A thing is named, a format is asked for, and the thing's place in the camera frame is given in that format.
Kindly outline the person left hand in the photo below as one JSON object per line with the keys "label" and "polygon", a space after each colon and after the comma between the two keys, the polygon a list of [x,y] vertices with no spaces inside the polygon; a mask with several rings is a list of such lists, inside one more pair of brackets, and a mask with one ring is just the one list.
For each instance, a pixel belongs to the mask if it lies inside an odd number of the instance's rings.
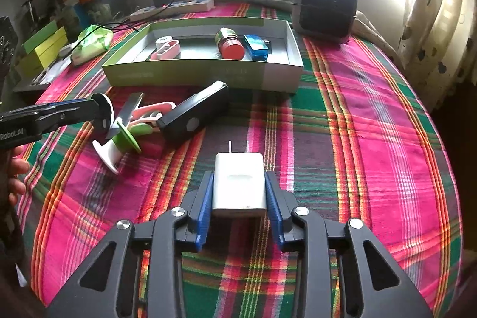
{"label": "person left hand", "polygon": [[11,150],[11,159],[7,170],[8,199],[14,207],[18,203],[18,197],[26,193],[24,181],[19,178],[30,170],[30,165],[22,158],[24,146],[17,146]]}

